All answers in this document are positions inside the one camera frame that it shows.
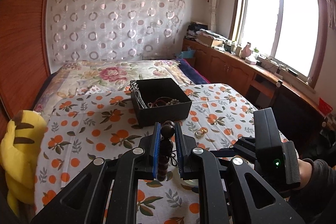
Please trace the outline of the person's right hand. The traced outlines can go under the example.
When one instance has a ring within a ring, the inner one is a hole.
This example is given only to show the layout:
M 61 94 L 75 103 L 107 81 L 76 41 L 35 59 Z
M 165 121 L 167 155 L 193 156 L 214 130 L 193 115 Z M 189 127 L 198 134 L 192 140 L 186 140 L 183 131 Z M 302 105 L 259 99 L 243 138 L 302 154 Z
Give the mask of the person's right hand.
M 309 162 L 300 159 L 298 159 L 298 166 L 300 175 L 300 186 L 298 187 L 298 189 L 302 189 L 309 182 L 311 174 L 313 172 L 313 167 Z

